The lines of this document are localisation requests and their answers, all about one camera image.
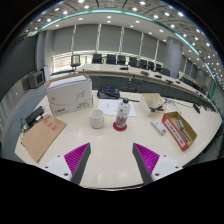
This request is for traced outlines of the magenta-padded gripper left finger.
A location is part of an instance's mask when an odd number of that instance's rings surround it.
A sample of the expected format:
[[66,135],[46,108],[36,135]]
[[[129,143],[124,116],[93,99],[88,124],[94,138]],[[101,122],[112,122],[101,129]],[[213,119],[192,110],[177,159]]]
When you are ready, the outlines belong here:
[[43,170],[79,185],[91,154],[91,145],[86,143],[65,155],[56,155]]

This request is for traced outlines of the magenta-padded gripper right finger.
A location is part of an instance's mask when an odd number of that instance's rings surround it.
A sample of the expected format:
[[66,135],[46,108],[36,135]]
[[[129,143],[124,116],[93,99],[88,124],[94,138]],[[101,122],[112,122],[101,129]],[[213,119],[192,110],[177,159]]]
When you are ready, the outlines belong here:
[[133,144],[132,153],[136,159],[143,184],[147,185],[182,169],[168,155],[159,155],[145,146]]

